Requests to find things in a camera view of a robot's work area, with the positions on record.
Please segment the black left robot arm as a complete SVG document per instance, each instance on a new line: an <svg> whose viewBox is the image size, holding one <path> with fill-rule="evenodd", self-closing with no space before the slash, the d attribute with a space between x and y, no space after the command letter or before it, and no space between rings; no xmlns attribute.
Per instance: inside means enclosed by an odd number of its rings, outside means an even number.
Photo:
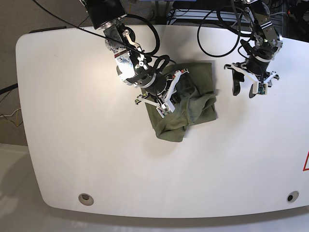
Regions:
<svg viewBox="0 0 309 232"><path fill-rule="evenodd" d="M267 68L275 55L282 48L282 36L276 31L267 7L261 0L243 0L242 6L250 22L252 30L249 40L241 40L241 48L247 53L242 63L226 65L233 74L233 95L240 93L240 84L248 78L251 82L249 97L266 95L272 80L280 77L275 71L268 72Z"/></svg>

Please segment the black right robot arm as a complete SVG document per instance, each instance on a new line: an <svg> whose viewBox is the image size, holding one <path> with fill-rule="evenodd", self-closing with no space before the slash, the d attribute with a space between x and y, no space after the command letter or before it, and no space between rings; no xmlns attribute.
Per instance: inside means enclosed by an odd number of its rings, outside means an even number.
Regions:
<svg viewBox="0 0 309 232"><path fill-rule="evenodd" d="M106 46L113 52L117 63L117 73L121 81L130 86L140 87L147 97L163 105L171 96L173 89L171 81L162 74L163 69L170 63L168 55L156 57L153 65L152 57L158 52L160 39L154 26L146 22L155 37L155 48L146 53L136 42L134 31L127 27L122 19L127 16L118 0L83 0L94 29L102 29L106 38Z"/></svg>

